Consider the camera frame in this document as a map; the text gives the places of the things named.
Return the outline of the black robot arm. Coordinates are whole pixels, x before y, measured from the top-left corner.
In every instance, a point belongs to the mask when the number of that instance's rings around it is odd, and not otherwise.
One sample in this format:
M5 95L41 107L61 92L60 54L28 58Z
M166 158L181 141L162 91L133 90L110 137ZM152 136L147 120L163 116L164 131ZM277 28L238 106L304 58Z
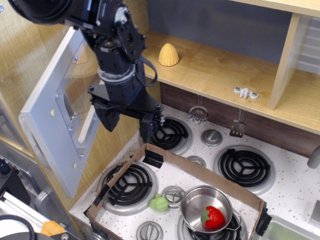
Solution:
M143 142L151 142L165 121L163 106L147 93L145 66L151 63L143 56L146 37L121 0L12 0L10 5L35 24L81 31L96 55L103 81L87 88L101 123L113 131L120 115L138 119Z

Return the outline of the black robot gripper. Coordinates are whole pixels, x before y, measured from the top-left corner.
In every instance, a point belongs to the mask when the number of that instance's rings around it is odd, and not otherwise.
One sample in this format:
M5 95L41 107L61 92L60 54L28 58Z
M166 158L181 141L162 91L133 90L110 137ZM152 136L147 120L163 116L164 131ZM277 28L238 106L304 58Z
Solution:
M90 85L87 92L91 94L91 103L106 130L115 129L120 115L139 119L139 133L146 144L151 142L158 125L165 121L162 104L146 90L156 82L156 78L146 81L145 77L135 74L127 81Z

